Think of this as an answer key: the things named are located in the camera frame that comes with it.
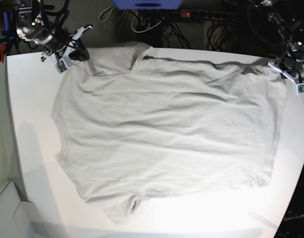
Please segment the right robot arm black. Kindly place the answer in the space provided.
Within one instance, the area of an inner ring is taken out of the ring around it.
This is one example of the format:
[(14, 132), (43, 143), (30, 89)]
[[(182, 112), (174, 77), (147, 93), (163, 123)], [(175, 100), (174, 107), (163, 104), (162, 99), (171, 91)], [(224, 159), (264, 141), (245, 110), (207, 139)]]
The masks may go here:
[(46, 50), (41, 61), (55, 56), (56, 63), (65, 60), (87, 61), (89, 53), (81, 41), (81, 36), (93, 28), (91, 24), (69, 32), (63, 25), (69, 17), (69, 1), (65, 0), (60, 10), (54, 11), (53, 5), (43, 0), (18, 1), (17, 35), (27, 43), (33, 42)]

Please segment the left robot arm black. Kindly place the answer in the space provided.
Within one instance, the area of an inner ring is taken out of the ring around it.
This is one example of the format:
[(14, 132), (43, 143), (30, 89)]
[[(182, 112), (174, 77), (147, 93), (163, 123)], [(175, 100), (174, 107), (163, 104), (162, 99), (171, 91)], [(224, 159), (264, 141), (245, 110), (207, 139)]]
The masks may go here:
[(282, 50), (267, 65), (296, 85), (304, 85), (304, 0), (249, 0), (246, 17), (262, 42)]

